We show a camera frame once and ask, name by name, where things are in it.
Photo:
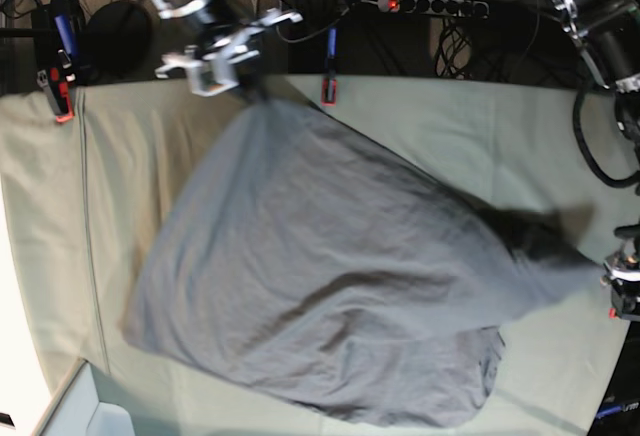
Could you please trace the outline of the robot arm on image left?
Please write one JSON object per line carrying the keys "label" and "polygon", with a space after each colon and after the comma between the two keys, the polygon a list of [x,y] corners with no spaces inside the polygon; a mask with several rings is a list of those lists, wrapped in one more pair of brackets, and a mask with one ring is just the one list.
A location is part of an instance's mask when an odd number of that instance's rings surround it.
{"label": "robot arm on image left", "polygon": [[260,57],[254,39],[285,22],[298,23],[296,10],[267,10],[260,17],[245,16],[233,0],[150,0],[163,20],[188,24],[195,40],[181,52],[167,53],[156,76],[166,78],[182,70],[191,92],[211,97],[241,86],[238,68]]}

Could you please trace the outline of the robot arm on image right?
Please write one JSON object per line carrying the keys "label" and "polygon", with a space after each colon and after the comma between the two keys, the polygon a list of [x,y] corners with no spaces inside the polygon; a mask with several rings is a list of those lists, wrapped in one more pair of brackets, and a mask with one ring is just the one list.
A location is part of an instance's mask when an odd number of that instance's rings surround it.
{"label": "robot arm on image right", "polygon": [[614,116],[624,138],[639,142],[639,0],[548,0],[564,33],[589,72],[578,90],[572,126],[578,149],[591,172],[606,186],[639,187],[638,173],[609,176],[597,163],[582,130],[582,108],[589,91],[614,95]]}

